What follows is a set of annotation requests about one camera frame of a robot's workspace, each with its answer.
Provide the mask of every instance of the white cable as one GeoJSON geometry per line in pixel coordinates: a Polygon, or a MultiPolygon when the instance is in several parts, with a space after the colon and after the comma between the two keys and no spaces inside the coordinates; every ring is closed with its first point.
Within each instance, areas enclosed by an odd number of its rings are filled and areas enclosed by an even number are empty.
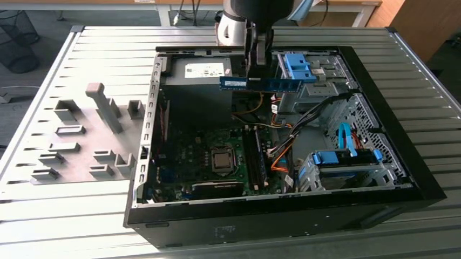
{"type": "Polygon", "coordinates": [[[178,24],[179,21],[179,13],[177,14],[177,16],[173,19],[173,26],[175,26],[178,24]]]}
{"type": "Polygon", "coordinates": [[[2,88],[40,88],[39,86],[31,86],[31,85],[19,85],[19,86],[3,86],[2,88]]]}

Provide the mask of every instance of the table leg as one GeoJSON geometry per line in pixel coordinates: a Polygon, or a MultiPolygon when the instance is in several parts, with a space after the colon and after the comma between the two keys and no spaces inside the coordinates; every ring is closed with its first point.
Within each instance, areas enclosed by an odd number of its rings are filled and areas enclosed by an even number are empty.
{"type": "Polygon", "coordinates": [[[161,25],[162,26],[171,26],[170,22],[170,10],[171,6],[170,4],[158,4],[158,12],[159,12],[159,17],[161,17],[161,25]]]}
{"type": "Polygon", "coordinates": [[[356,17],[353,27],[365,27],[366,26],[366,23],[368,23],[368,20],[370,19],[374,8],[376,8],[376,6],[373,6],[373,5],[365,5],[364,6],[362,11],[358,13],[358,15],[356,17]]]}
{"type": "Polygon", "coordinates": [[[62,10],[60,11],[55,11],[55,16],[56,16],[56,20],[58,21],[66,20],[63,14],[64,14],[64,11],[62,11],[62,10]]]}

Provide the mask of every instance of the orange wire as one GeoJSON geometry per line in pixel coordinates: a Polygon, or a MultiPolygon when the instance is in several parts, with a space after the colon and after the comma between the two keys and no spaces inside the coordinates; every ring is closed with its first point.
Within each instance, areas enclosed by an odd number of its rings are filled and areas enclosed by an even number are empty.
{"type": "Polygon", "coordinates": [[[285,153],[289,151],[290,147],[293,146],[293,142],[290,143],[290,145],[284,149],[284,152],[281,153],[280,157],[276,159],[273,165],[272,165],[272,169],[276,168],[277,163],[280,162],[282,156],[285,155],[285,153]]]}
{"type": "MultiPolygon", "coordinates": [[[[273,122],[273,126],[282,126],[282,124],[277,124],[276,123],[276,113],[273,114],[272,122],[273,122]]],[[[289,124],[289,123],[285,123],[285,125],[286,125],[288,128],[293,127],[292,124],[289,124]]]]}
{"type": "Polygon", "coordinates": [[[354,138],[357,148],[364,148],[364,145],[362,145],[361,140],[358,139],[358,136],[356,133],[353,133],[353,138],[354,138]]]}
{"type": "Polygon", "coordinates": [[[274,168],[272,168],[273,169],[273,171],[282,171],[282,172],[289,172],[289,170],[286,170],[285,168],[282,168],[282,167],[274,167],[274,168]]]}
{"type": "Polygon", "coordinates": [[[264,99],[265,99],[265,95],[262,93],[259,93],[259,103],[258,103],[258,106],[249,110],[249,111],[243,111],[243,112],[233,112],[233,114],[235,115],[243,115],[243,114],[249,114],[249,113],[253,113],[255,110],[259,109],[259,107],[262,106],[262,103],[264,103],[264,99]]]}

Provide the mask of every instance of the power supply label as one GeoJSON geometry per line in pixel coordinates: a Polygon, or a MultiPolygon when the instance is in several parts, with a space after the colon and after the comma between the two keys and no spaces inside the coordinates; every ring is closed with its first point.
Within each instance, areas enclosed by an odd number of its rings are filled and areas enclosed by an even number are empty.
{"type": "Polygon", "coordinates": [[[223,63],[194,63],[186,65],[186,78],[222,77],[223,75],[223,63]]]}

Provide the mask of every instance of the motherboard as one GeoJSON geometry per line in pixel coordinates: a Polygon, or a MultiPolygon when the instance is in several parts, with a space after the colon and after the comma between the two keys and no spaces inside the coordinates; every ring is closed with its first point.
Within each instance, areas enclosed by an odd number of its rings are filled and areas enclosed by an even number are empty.
{"type": "Polygon", "coordinates": [[[281,177],[266,172],[272,145],[268,128],[173,129],[158,158],[154,199],[171,202],[281,193],[281,177]]]}

